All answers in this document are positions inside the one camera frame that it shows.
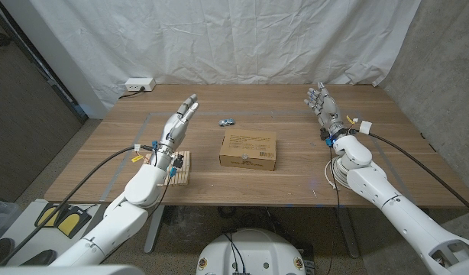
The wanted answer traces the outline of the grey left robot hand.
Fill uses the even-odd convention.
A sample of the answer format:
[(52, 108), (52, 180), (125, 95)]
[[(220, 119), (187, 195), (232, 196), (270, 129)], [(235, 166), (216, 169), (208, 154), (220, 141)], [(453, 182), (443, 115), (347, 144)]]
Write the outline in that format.
[(159, 140), (159, 152), (172, 154), (183, 142), (189, 121), (199, 107), (197, 94), (192, 94), (165, 124)]

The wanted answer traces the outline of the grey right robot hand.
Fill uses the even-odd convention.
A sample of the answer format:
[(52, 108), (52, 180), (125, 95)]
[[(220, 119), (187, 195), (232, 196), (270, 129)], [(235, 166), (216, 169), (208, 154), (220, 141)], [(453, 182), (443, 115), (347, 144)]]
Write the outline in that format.
[(318, 83), (317, 89), (309, 88), (307, 95), (309, 98), (305, 99), (304, 103), (316, 114), (319, 124), (331, 136), (335, 136), (341, 129), (344, 129), (340, 110), (322, 82)]

